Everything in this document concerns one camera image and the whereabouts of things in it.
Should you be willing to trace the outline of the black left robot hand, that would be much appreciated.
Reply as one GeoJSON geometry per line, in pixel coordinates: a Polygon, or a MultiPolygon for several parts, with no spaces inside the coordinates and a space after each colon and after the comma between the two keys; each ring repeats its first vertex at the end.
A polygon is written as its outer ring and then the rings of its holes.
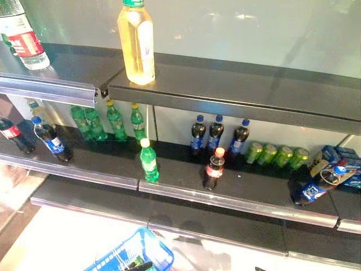
{"type": "Polygon", "coordinates": [[[146,271],[153,267],[153,262],[149,261],[137,266],[126,268],[127,271],[146,271]]]}

